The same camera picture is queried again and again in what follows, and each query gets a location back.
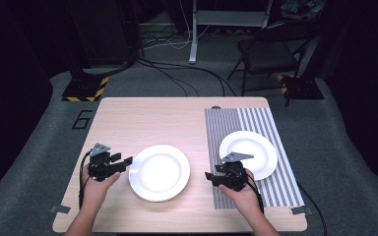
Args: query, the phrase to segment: plate rim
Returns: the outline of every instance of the plate rim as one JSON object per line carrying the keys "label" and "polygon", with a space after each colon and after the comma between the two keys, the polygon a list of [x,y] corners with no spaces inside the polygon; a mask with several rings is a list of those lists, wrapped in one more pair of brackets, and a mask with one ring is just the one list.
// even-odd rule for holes
{"label": "plate rim", "polygon": [[266,179],[267,177],[271,176],[275,170],[278,168],[278,162],[279,162],[279,158],[278,158],[278,152],[276,151],[276,148],[275,146],[272,145],[272,143],[266,138],[264,137],[263,135],[257,133],[257,132],[254,132],[254,131],[235,131],[235,132],[232,132],[230,134],[228,134],[227,136],[225,136],[222,141],[220,142],[220,159],[222,159],[224,156],[228,155],[228,153],[225,153],[227,152],[227,150],[225,150],[225,147],[229,147],[229,145],[235,141],[235,140],[238,140],[239,138],[236,138],[236,137],[239,137],[239,136],[242,136],[242,135],[245,135],[247,136],[246,138],[247,139],[250,139],[251,136],[255,136],[256,138],[258,138],[258,140],[255,140],[257,141],[258,143],[262,144],[264,143],[263,147],[265,148],[266,152],[268,153],[268,156],[271,157],[271,155],[274,156],[274,158],[269,158],[270,160],[272,161],[268,161],[268,165],[271,165],[270,168],[271,171],[269,171],[269,173],[265,173],[265,174],[259,174],[259,173],[254,173],[254,180],[255,181],[258,181],[258,180],[263,180],[263,179]]}
{"label": "plate rim", "polygon": [[[139,169],[139,166],[137,166],[137,164],[140,163],[140,162],[144,162],[144,160],[146,158],[150,157],[149,155],[145,155],[144,159],[142,159],[141,157],[138,158],[138,156],[146,154],[146,152],[150,152],[151,149],[153,149],[152,151],[156,151],[156,150],[161,149],[161,150],[164,150],[164,153],[168,153],[168,154],[173,152],[173,154],[170,154],[170,155],[173,156],[174,158],[176,158],[177,162],[180,163],[180,167],[182,169],[180,178],[177,181],[178,183],[176,184],[177,187],[174,187],[171,190],[161,192],[161,193],[153,193],[152,192],[153,196],[156,196],[156,197],[153,197],[153,198],[148,197],[144,193],[139,192],[139,189],[136,187],[137,184],[132,180],[134,178],[137,178],[137,174],[135,174],[135,170]],[[179,148],[173,147],[173,146],[170,146],[170,145],[155,145],[155,146],[150,146],[150,147],[144,148],[134,158],[134,162],[133,162],[133,164],[130,165],[130,170],[129,170],[129,174],[128,174],[129,183],[130,183],[130,186],[133,189],[134,193],[136,193],[140,198],[142,198],[143,200],[146,200],[148,202],[165,202],[165,201],[168,201],[170,199],[173,199],[174,197],[179,195],[184,190],[187,183],[189,182],[189,177],[190,177],[189,159],[187,158],[185,153],[183,153],[183,151],[181,151]]]}

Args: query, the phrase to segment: wire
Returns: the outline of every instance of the wire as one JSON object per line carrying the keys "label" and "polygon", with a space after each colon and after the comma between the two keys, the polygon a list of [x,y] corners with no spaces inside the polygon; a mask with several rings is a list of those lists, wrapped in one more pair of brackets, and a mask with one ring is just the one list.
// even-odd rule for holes
{"label": "wire", "polygon": [[213,75],[215,78],[217,78],[217,80],[220,82],[220,86],[221,86],[221,89],[222,89],[222,95],[225,96],[225,89],[223,87],[223,83],[224,82],[227,87],[231,90],[232,94],[234,96],[236,96],[235,94],[235,91],[232,89],[232,87],[228,84],[227,81],[225,81],[222,77],[220,77],[218,74],[212,72],[212,71],[209,71],[209,70],[206,70],[206,69],[203,69],[203,68],[199,68],[199,67],[194,67],[194,66],[185,66],[185,65],[177,65],[177,64],[170,64],[170,63],[162,63],[162,62],[153,62],[153,61],[149,61],[147,59],[144,59],[144,58],[141,58],[141,57],[138,57],[138,59],[142,60],[142,61],[145,61],[147,63],[151,63],[151,64],[159,64],[159,65],[163,65],[163,66],[172,66],[174,68],[170,68],[170,67],[157,67],[157,68],[160,68],[160,69],[166,69],[166,70],[181,70],[181,69],[187,69],[187,70],[199,70],[199,71],[203,71],[203,72],[206,72],[208,74],[211,74]]}
{"label": "wire", "polygon": [[86,187],[86,184],[88,184],[88,181],[89,181],[89,179],[91,179],[91,175],[92,175],[92,173],[88,176],[88,179],[86,179],[86,181],[85,181],[85,184],[84,184],[84,191],[85,191],[85,187]]}
{"label": "wire", "polygon": [[[214,10],[216,10],[217,9],[217,0],[215,1],[215,3],[214,3]],[[205,29],[204,29],[204,31],[201,33],[201,34],[199,34],[199,36],[197,37],[197,39],[199,39],[199,38],[201,38],[201,36],[208,30],[208,28],[209,28],[210,26],[207,26]]]}
{"label": "wire", "polygon": [[240,178],[241,180],[244,181],[244,184],[247,184],[248,186],[250,186],[250,188],[254,191],[254,193],[256,194],[257,196],[257,201],[259,202],[259,206],[260,206],[260,210],[262,210],[262,208],[264,208],[263,206],[263,200],[262,200],[262,196],[260,195],[259,193],[259,189],[257,188],[257,185],[256,185],[256,181],[251,178],[250,175],[247,174],[247,176],[253,180],[253,183],[255,185],[255,187],[253,187],[252,184],[250,184],[250,182],[248,181],[247,178],[244,178],[243,176],[239,175],[237,172],[235,172],[234,170],[232,169],[229,169],[229,168],[226,168],[225,170],[229,170],[230,172],[232,172],[233,174],[235,174],[238,178]]}
{"label": "wire", "polygon": [[182,90],[183,90],[183,92],[185,93],[186,96],[188,96],[188,94],[187,94],[187,92],[186,92],[186,89],[185,89],[180,83],[185,84],[185,85],[187,85],[188,87],[190,87],[192,90],[194,90],[194,91],[196,92],[196,95],[199,96],[198,91],[197,91],[194,87],[192,87],[191,85],[189,85],[188,83],[186,83],[186,82],[184,82],[184,81],[178,80],[178,79],[176,79],[176,78],[170,76],[168,73],[164,72],[161,68],[155,66],[152,62],[147,61],[147,62],[150,64],[150,65],[147,65],[147,64],[142,63],[142,62],[141,62],[140,60],[138,60],[138,59],[137,59],[136,61],[137,61],[137,63],[140,63],[141,65],[148,66],[148,67],[151,67],[151,68],[155,68],[155,69],[157,69],[158,71],[160,71],[161,73],[165,74],[169,79],[171,79],[174,83],[176,83],[178,86],[180,86],[180,87],[182,88]]}
{"label": "wire", "polygon": [[[171,29],[171,33],[165,31],[169,27]],[[157,37],[157,33],[169,33],[169,35]],[[147,31],[142,31],[142,35],[143,35],[143,39],[146,39],[146,41],[143,43],[144,49],[149,49],[149,48],[156,47],[156,46],[161,46],[161,45],[169,45],[170,43],[172,43],[171,42],[172,40],[175,40],[175,39],[179,38],[179,35],[176,34],[173,31],[173,24],[172,23],[170,23],[170,26],[167,26],[163,30],[147,30]],[[158,43],[159,41],[168,41],[169,44],[156,45],[156,43]]]}
{"label": "wire", "polygon": [[318,212],[318,214],[321,218],[322,226],[323,226],[323,229],[324,229],[324,235],[327,235],[327,224],[325,222],[325,219],[324,219],[324,216],[322,215],[321,210],[318,208],[317,204],[311,198],[311,196],[309,196],[309,194],[305,191],[305,189],[298,182],[296,182],[296,184],[299,187],[299,189],[306,195],[306,197],[308,197],[308,199],[309,199],[309,201],[311,201],[312,205],[315,206],[315,208],[317,209],[317,212]]}
{"label": "wire", "polygon": [[85,191],[85,186],[83,185],[83,169],[84,169],[84,164],[85,164],[85,159],[88,157],[88,155],[91,153],[91,151],[88,151],[85,156],[82,158],[81,162],[81,167],[79,169],[79,208],[82,207],[82,203],[84,201],[84,191]]}
{"label": "wire", "polygon": [[186,23],[186,28],[188,29],[188,39],[187,41],[185,42],[185,44],[181,47],[175,47],[173,46],[173,43],[170,43],[170,45],[174,48],[174,49],[182,49],[183,47],[185,47],[191,40],[190,40],[190,29],[189,29],[189,24],[188,24],[188,21],[186,19],[186,16],[185,16],[185,12],[183,11],[183,6],[182,6],[182,0],[179,0],[179,3],[180,3],[180,10],[182,11],[182,15],[183,15],[183,19],[185,20],[185,23]]}
{"label": "wire", "polygon": [[154,47],[158,47],[158,46],[169,46],[169,45],[175,45],[175,44],[177,45],[177,44],[182,44],[182,43],[185,43],[185,45],[186,45],[186,43],[187,43],[187,42],[171,42],[171,41],[167,41],[167,42],[168,43],[165,43],[165,44],[156,44],[156,45],[153,45],[153,46],[145,47],[144,49],[146,50],[146,49],[150,49],[150,48],[154,48]]}

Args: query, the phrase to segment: forearm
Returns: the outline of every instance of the forearm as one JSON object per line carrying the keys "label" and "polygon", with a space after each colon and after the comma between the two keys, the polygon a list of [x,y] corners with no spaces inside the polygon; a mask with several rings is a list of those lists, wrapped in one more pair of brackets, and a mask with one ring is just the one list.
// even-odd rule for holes
{"label": "forearm", "polygon": [[97,211],[93,209],[82,208],[76,215],[72,224],[66,231],[66,236],[91,236],[94,229]]}

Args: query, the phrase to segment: gray carpet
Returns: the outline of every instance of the gray carpet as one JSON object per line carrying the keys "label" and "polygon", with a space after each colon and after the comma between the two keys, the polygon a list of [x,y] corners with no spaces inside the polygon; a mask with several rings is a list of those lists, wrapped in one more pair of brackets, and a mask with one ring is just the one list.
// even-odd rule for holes
{"label": "gray carpet", "polygon": [[[237,59],[235,42],[241,37],[201,42],[195,66],[225,78]],[[189,46],[180,50],[159,46],[145,52],[146,59],[187,66],[189,50]],[[208,73],[188,69],[166,72],[191,85],[199,96],[223,95],[220,82]],[[268,79],[263,77],[255,81],[265,80]],[[54,93],[50,104],[0,183],[0,235],[56,235],[52,231],[55,214],[49,209],[60,204],[89,130],[89,126],[85,130],[72,127],[82,110],[92,111],[84,114],[92,121],[98,107],[98,102],[61,101],[69,81],[68,73],[51,79]],[[183,88],[158,70],[136,63],[110,77],[103,97],[173,97],[185,96],[185,91],[188,96],[197,95],[189,86],[180,84]],[[240,79],[229,84],[240,94]],[[284,107],[284,97],[278,89],[247,95],[269,100],[293,173],[324,215],[328,235],[378,235],[378,177],[348,139],[328,87],[323,80],[317,79],[317,84],[324,100],[292,100],[289,107]],[[225,95],[232,95],[228,87]],[[307,216],[308,229],[294,235],[323,235],[316,207],[304,194],[303,197],[314,214]]]}

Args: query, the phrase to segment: table leg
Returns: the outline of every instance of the table leg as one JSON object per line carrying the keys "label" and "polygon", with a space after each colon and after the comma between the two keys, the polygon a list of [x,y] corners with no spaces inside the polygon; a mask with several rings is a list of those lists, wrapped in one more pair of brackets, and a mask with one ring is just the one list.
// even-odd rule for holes
{"label": "table leg", "polygon": [[198,21],[196,2],[197,0],[193,0],[192,47],[190,49],[189,64],[196,63],[196,54],[198,52]]}

